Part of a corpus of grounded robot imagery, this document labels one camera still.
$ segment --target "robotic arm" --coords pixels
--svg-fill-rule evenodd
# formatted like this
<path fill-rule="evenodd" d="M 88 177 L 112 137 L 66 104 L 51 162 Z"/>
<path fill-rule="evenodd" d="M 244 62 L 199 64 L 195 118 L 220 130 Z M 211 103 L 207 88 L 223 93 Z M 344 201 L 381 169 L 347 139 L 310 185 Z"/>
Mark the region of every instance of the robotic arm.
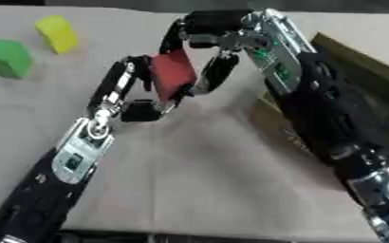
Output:
<path fill-rule="evenodd" d="M 146 91 L 151 90 L 149 62 L 149 57 L 140 56 L 113 64 L 92 96 L 87 115 L 75 121 L 0 207 L 0 243 L 51 242 L 112 145 L 112 120 L 120 116 L 123 122 L 147 122 L 168 112 L 161 103 L 126 99 L 138 78 Z"/>
<path fill-rule="evenodd" d="M 389 243 L 389 136 L 364 97 L 274 9 L 196 11 L 175 21 L 160 53 L 219 47 L 188 95 L 219 87 L 246 51 L 310 151 L 330 166 L 382 242 Z"/>
<path fill-rule="evenodd" d="M 184 41 L 193 48 L 219 47 L 200 79 L 166 101 L 127 101 L 137 78 L 151 91 L 152 58 L 114 63 L 87 115 L 75 121 L 0 207 L 1 243 L 49 242 L 112 145 L 115 118 L 155 121 L 184 96 L 214 91 L 239 63 L 242 50 L 264 73 L 265 85 L 295 131 L 333 168 L 381 241 L 389 243 L 389 137 L 365 99 L 285 15 L 273 9 L 196 11 L 171 25 L 159 52 L 181 50 Z"/>

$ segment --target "yellow cube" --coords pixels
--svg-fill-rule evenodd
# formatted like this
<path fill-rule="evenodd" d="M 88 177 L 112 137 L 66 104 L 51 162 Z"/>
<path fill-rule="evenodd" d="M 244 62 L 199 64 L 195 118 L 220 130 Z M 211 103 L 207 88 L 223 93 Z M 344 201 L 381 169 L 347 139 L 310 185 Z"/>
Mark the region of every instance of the yellow cube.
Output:
<path fill-rule="evenodd" d="M 48 44 L 58 54 L 66 53 L 78 44 L 69 22 L 60 15 L 51 15 L 39 20 L 35 28 L 46 37 Z"/>

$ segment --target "wooden block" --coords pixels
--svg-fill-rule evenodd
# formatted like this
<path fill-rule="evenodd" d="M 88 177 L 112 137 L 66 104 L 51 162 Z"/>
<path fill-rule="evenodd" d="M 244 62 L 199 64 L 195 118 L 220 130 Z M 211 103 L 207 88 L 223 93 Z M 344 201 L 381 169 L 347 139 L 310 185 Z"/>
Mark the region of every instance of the wooden block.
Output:
<path fill-rule="evenodd" d="M 20 42 L 0 40 L 0 76 L 21 79 L 31 64 L 32 58 Z"/>
<path fill-rule="evenodd" d="M 152 67 L 154 85 L 162 102 L 167 102 L 183 85 L 196 80 L 195 71 L 183 49 L 154 57 Z"/>
<path fill-rule="evenodd" d="M 35 28 L 46 37 L 48 44 L 58 54 L 66 53 L 78 44 L 71 25 L 60 15 L 51 15 L 39 20 Z"/>

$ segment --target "black arm cover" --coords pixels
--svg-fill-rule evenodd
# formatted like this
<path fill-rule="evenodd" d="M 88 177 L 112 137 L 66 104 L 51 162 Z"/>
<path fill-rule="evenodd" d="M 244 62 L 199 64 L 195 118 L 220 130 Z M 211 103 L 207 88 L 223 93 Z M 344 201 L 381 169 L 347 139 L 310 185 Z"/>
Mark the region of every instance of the black arm cover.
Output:
<path fill-rule="evenodd" d="M 56 153 L 46 153 L 1 206 L 0 240 L 8 234 L 27 243 L 45 243 L 65 222 L 93 173 L 75 185 L 58 180 L 51 169 Z"/>
<path fill-rule="evenodd" d="M 384 166 L 361 159 L 366 149 L 389 155 L 389 136 L 365 98 L 322 54 L 301 53 L 299 61 L 303 73 L 294 92 L 278 96 L 266 84 L 310 150 L 342 179 L 363 177 Z M 359 153 L 338 161 L 330 156 L 349 144 L 358 145 Z"/>

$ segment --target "white tablecloth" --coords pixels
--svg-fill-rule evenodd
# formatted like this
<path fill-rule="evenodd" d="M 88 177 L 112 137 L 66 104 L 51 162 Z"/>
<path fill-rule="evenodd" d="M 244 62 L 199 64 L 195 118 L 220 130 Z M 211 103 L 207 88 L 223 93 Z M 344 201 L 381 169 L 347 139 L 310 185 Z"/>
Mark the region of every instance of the white tablecloth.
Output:
<path fill-rule="evenodd" d="M 55 55 L 34 30 L 61 14 L 80 38 Z M 389 15 L 290 13 L 307 37 L 322 31 L 389 64 Z M 21 41 L 36 64 L 0 78 L 0 203 L 73 121 L 107 69 L 154 54 L 177 17 L 125 9 L 0 7 L 0 38 Z M 191 51 L 200 69 L 213 50 Z M 261 134 L 247 111 L 262 78 L 242 55 L 209 96 L 162 121 L 124 124 L 67 228 L 300 240 L 376 241 L 359 207 L 319 162 Z"/>

